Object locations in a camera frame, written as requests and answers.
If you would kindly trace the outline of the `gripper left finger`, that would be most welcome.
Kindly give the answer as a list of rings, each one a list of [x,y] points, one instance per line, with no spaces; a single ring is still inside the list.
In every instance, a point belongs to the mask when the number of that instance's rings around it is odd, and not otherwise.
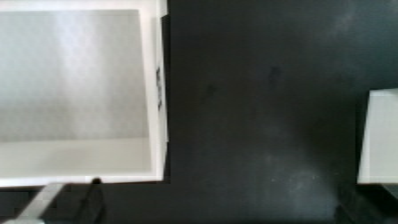
[[[102,224],[107,213],[103,182],[48,184],[6,224]]]

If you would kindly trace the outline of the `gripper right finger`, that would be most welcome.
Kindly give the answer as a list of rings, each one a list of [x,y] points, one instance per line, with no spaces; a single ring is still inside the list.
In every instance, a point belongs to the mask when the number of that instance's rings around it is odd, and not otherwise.
[[[398,224],[398,185],[345,184],[338,201],[334,224]]]

